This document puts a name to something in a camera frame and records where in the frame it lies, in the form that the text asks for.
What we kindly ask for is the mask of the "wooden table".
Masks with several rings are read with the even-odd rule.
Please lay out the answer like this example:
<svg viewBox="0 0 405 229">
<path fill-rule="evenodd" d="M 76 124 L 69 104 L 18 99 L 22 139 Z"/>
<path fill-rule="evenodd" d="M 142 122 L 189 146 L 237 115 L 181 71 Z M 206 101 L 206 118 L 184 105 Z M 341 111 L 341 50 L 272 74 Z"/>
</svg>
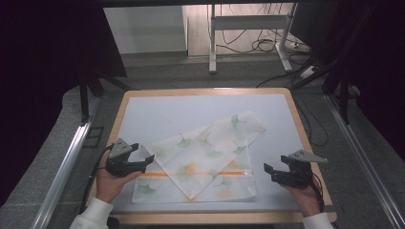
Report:
<svg viewBox="0 0 405 229">
<path fill-rule="evenodd" d="M 258 195 L 238 201 L 142 204 L 131 200 L 134 183 L 114 201 L 112 215 L 123 224 L 271 224 L 300 222 L 292 196 L 270 180 L 264 164 L 279 170 L 281 155 L 310 151 L 291 92 L 269 89 L 185 89 L 124 94 L 108 141 L 122 137 L 141 144 L 174 135 L 238 112 L 251 111 L 266 132 L 249 149 Z"/>
</svg>

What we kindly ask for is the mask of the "white power strip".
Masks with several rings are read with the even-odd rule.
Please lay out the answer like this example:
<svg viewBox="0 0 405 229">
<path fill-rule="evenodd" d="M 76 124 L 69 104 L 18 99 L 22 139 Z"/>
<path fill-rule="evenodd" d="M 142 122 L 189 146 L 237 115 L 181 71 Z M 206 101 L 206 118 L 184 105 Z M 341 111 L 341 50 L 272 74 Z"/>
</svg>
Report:
<svg viewBox="0 0 405 229">
<path fill-rule="evenodd" d="M 316 67 L 309 66 L 301 73 L 300 77 L 303 79 L 308 78 L 309 76 L 311 76 L 312 74 L 314 74 L 317 71 L 318 71 L 318 69 Z"/>
</svg>

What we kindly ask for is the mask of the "black metal stand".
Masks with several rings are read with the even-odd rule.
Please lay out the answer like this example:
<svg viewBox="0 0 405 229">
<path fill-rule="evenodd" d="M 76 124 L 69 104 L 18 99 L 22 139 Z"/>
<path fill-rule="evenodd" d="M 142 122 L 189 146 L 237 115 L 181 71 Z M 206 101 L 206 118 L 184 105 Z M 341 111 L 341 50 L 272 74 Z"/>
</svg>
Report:
<svg viewBox="0 0 405 229">
<path fill-rule="evenodd" d="M 324 94 L 334 94 L 339 89 L 338 113 L 346 124 L 349 124 L 348 102 L 350 99 L 357 98 L 357 95 L 350 94 L 350 76 L 346 73 L 344 64 L 335 60 L 329 64 L 329 75 L 327 76 L 322 91 Z"/>
<path fill-rule="evenodd" d="M 118 79 L 99 71 L 92 71 L 90 73 L 83 73 L 80 77 L 79 91 L 80 91 L 80 106 L 81 106 L 81 125 L 84 126 L 90 120 L 90 107 L 88 101 L 88 90 L 95 97 L 102 97 L 104 95 L 104 88 L 100 80 L 104 79 L 107 82 L 117 86 L 123 91 L 131 91 L 129 85 L 119 81 Z"/>
</svg>

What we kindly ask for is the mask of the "aluminium rail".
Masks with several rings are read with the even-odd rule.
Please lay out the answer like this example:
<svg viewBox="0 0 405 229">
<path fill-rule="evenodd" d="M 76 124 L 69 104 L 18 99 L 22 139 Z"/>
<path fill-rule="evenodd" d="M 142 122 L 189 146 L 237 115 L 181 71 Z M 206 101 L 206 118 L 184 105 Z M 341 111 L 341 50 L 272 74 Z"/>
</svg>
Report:
<svg viewBox="0 0 405 229">
<path fill-rule="evenodd" d="M 352 130 L 350 124 L 347 124 L 338 111 L 338 103 L 332 95 L 325 95 L 325 99 L 329 104 L 330 110 L 341 129 L 344 137 L 350 145 L 350 148 L 362 169 L 367 181 L 370 183 L 374 194 L 376 195 L 384 213 L 390 221 L 393 229 L 405 229 L 405 218 L 402 216 L 400 209 L 398 208 L 393 196 L 387 189 L 386 185 L 382 182 L 382 179 L 374 169 L 371 161 L 357 136 Z"/>
<path fill-rule="evenodd" d="M 83 146 L 86 135 L 89 133 L 91 125 L 95 119 L 96 110 L 99 106 L 100 100 L 100 97 L 94 97 L 91 100 L 91 103 L 88 106 L 89 117 L 77 128 L 74 138 L 59 166 L 51 187 L 45 196 L 30 229 L 47 229 L 53 216 L 54 209 L 59 202 L 70 173 L 75 166 L 76 159 Z"/>
</svg>

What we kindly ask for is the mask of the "white table mat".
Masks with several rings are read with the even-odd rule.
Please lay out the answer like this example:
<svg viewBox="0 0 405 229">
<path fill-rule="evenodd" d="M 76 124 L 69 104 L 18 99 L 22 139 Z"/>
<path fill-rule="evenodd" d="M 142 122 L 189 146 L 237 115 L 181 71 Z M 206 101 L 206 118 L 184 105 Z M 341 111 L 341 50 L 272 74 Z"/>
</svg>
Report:
<svg viewBox="0 0 405 229">
<path fill-rule="evenodd" d="M 132 97 L 118 135 L 154 156 L 114 201 L 118 212 L 294 210 L 265 165 L 303 149 L 284 94 Z"/>
</svg>

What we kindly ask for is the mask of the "black floor socket plate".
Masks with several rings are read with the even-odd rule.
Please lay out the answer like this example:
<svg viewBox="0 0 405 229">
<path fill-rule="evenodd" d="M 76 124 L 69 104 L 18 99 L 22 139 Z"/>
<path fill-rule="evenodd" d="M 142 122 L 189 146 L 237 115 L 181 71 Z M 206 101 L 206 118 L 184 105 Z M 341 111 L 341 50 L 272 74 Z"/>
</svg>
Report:
<svg viewBox="0 0 405 229">
<path fill-rule="evenodd" d="M 103 127 L 92 127 L 87 134 L 83 147 L 95 149 L 98 147 L 101 140 L 104 128 Z"/>
</svg>

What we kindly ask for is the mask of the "white metal desk frame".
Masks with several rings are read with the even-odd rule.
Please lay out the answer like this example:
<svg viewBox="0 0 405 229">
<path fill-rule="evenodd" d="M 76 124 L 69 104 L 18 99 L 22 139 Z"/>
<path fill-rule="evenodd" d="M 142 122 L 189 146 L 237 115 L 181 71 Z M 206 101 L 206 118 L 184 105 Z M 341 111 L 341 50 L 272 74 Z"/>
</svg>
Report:
<svg viewBox="0 0 405 229">
<path fill-rule="evenodd" d="M 293 3 L 288 14 L 277 15 L 237 15 L 237 16 L 216 16 L 215 6 L 211 6 L 210 17 L 210 53 L 209 53 L 209 72 L 217 71 L 216 54 L 216 31 L 235 31 L 235 30 L 281 30 L 281 38 L 275 43 L 275 49 L 281 60 L 281 63 L 287 73 L 292 72 L 292 67 L 288 61 L 285 51 L 285 45 L 291 26 L 291 22 L 297 7 Z"/>
</svg>

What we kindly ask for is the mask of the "person's right hand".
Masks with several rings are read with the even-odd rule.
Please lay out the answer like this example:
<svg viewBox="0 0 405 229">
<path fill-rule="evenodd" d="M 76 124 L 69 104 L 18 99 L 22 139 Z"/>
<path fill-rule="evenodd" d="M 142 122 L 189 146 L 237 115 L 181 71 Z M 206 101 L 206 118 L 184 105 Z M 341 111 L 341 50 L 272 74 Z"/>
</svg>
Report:
<svg viewBox="0 0 405 229">
<path fill-rule="evenodd" d="M 283 188 L 287 189 L 292 194 L 304 218 L 321 213 L 318 198 L 311 186 L 299 189 L 283 185 Z"/>
</svg>

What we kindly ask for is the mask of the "white cabinet panel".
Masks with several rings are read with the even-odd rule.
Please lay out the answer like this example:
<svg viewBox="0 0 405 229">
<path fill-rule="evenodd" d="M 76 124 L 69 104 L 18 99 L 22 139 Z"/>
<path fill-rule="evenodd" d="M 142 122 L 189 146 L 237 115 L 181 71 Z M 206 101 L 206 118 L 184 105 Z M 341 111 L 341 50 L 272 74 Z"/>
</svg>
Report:
<svg viewBox="0 0 405 229">
<path fill-rule="evenodd" d="M 184 52 L 182 6 L 104 8 L 120 53 Z"/>
</svg>

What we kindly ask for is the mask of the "person's left hand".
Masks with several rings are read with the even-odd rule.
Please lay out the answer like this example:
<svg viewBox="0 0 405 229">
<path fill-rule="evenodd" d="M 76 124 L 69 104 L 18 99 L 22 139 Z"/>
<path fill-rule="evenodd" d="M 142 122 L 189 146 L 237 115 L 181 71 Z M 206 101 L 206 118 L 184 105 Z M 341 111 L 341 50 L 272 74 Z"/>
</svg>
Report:
<svg viewBox="0 0 405 229">
<path fill-rule="evenodd" d="M 141 172 L 134 172 L 126 177 L 114 177 L 105 169 L 107 158 L 107 155 L 102 157 L 96 172 L 96 198 L 111 203 L 122 188 L 139 177 Z"/>
</svg>

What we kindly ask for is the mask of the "black curtain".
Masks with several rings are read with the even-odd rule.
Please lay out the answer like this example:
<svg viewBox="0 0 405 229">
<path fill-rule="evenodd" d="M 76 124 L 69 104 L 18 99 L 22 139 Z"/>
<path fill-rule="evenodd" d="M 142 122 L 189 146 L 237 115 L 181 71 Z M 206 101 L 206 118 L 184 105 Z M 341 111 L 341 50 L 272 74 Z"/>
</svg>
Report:
<svg viewBox="0 0 405 229">
<path fill-rule="evenodd" d="M 0 0 L 0 207 L 82 77 L 123 77 L 99 0 Z"/>
<path fill-rule="evenodd" d="M 360 12 L 374 3 L 350 48 L 345 74 L 357 87 L 357 105 L 405 161 L 405 0 L 337 0 L 329 40 L 330 62 L 347 43 Z"/>
</svg>

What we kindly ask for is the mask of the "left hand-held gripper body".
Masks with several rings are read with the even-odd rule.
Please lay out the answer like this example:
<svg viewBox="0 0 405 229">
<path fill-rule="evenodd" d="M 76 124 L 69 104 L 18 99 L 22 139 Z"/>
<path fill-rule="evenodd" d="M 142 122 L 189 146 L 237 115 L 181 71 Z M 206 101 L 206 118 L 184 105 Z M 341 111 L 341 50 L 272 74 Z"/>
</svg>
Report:
<svg viewBox="0 0 405 229">
<path fill-rule="evenodd" d="M 133 147 L 119 138 L 107 157 L 105 169 L 115 177 L 125 177 L 128 158 L 132 152 Z"/>
</svg>

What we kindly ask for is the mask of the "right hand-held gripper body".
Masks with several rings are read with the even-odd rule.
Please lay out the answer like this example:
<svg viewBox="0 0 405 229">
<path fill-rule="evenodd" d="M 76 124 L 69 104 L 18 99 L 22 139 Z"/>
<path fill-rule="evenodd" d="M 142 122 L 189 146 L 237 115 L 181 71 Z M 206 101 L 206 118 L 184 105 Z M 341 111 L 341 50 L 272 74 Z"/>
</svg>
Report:
<svg viewBox="0 0 405 229">
<path fill-rule="evenodd" d="M 312 162 L 328 163 L 326 158 L 316 156 L 305 150 L 299 150 L 288 155 L 290 164 L 287 164 L 289 171 L 282 175 L 280 181 L 282 184 L 294 187 L 305 188 L 312 182 Z"/>
</svg>

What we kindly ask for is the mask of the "white leaf-print pillowcase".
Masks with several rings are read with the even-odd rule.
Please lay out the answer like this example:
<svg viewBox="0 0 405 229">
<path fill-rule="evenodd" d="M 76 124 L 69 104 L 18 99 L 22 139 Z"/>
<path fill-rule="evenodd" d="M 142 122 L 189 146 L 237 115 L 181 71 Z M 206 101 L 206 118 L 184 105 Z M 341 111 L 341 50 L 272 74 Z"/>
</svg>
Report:
<svg viewBox="0 0 405 229">
<path fill-rule="evenodd" d="M 132 201 L 142 204 L 231 201 L 257 195 L 249 145 L 266 131 L 252 112 L 148 143 L 149 171 L 137 178 Z"/>
</svg>

